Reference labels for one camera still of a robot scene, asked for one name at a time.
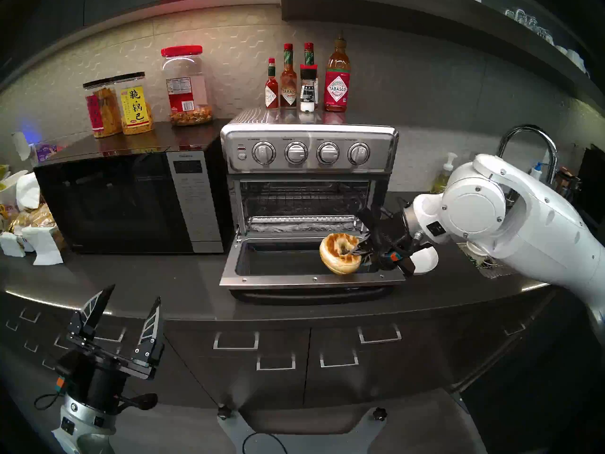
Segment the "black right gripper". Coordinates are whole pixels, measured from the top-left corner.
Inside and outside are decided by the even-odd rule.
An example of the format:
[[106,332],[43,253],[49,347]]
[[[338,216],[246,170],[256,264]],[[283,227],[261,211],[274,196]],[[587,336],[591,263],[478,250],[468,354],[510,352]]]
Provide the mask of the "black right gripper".
[[368,229],[366,236],[347,252],[359,259],[359,268],[398,268],[405,276],[413,276],[416,266],[411,256],[422,248],[422,232],[411,230],[405,213],[364,208],[356,216]]

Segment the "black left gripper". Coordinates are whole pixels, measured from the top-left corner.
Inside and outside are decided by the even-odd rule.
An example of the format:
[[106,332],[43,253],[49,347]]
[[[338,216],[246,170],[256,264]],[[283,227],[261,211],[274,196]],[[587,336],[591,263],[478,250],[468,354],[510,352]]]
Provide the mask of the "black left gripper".
[[133,357],[112,353],[93,343],[115,284],[93,295],[71,316],[67,341],[71,347],[56,362],[56,373],[64,379],[66,394],[77,402],[103,413],[121,413],[129,407],[150,410],[157,394],[134,398],[122,395],[129,377],[152,380],[164,350],[161,297],[158,296],[143,322]]

